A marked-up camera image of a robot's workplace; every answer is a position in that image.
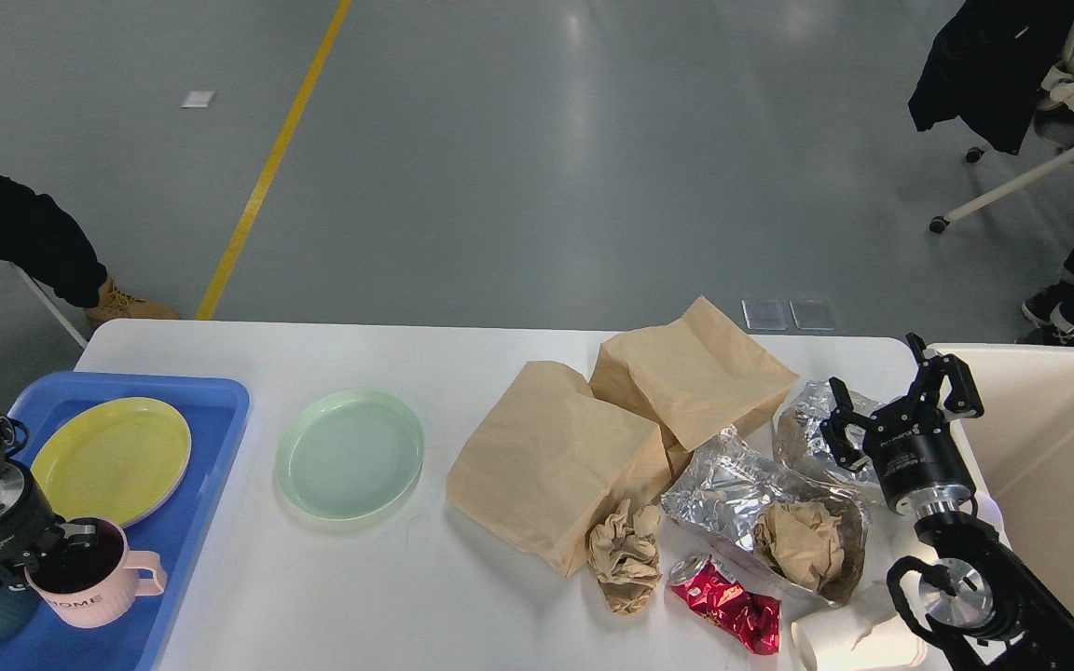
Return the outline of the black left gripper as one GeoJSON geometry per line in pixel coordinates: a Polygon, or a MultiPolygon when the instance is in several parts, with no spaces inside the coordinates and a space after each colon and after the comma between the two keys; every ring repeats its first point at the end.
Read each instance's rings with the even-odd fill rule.
{"type": "Polygon", "coordinates": [[[33,475],[17,461],[0,467],[0,590],[29,590],[20,565],[29,570],[63,568],[99,544],[98,522],[64,522],[57,515],[33,475]]]}

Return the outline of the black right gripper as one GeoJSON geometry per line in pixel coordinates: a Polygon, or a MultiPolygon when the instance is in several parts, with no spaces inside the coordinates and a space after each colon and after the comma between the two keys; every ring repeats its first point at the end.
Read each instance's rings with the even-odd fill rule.
{"type": "Polygon", "coordinates": [[[831,377],[834,408],[819,424],[833,460],[847,472],[860,472],[870,461],[850,442],[857,426],[871,436],[871,462],[888,509],[895,514],[930,515],[955,511],[975,497],[976,485],[950,438],[954,421],[985,414],[971,367],[960,358],[943,355],[916,333],[906,344],[916,361],[916,377],[904,395],[904,431],[887,436],[870,417],[854,411],[843,379],[831,377]]]}

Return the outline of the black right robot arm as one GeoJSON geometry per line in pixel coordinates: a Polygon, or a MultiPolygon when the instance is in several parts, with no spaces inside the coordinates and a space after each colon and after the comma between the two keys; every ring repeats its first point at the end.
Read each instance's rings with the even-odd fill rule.
{"type": "Polygon", "coordinates": [[[976,484],[952,438],[952,421],[985,408],[971,367],[908,333],[916,377],[906,394],[869,415],[830,379],[833,411],[819,425],[834,462],[873,467],[888,509],[911,515],[937,560],[912,555],[887,574],[891,603],[914,636],[955,670],[1074,670],[1074,616],[973,504],[976,484]]]}

